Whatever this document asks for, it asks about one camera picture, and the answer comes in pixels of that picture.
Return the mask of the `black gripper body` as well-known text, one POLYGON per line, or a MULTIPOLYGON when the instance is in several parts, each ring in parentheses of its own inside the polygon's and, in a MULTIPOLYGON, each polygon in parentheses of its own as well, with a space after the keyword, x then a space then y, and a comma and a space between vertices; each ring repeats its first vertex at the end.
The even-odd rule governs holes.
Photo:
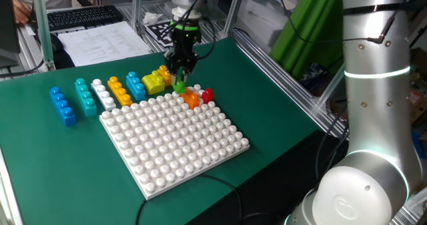
POLYGON ((165 66, 171 75, 177 75, 182 68, 184 75, 193 72, 199 56, 193 52, 193 46, 201 41, 201 32, 197 29, 174 29, 170 35, 173 41, 171 50, 165 53, 165 66))

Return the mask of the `person's hand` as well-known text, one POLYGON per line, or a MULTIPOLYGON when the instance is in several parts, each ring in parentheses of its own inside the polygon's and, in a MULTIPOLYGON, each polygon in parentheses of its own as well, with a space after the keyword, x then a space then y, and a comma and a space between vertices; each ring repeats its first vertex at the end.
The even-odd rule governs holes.
POLYGON ((24 25, 28 23, 31 16, 31 8, 19 0, 12 0, 12 2, 16 24, 24 25))

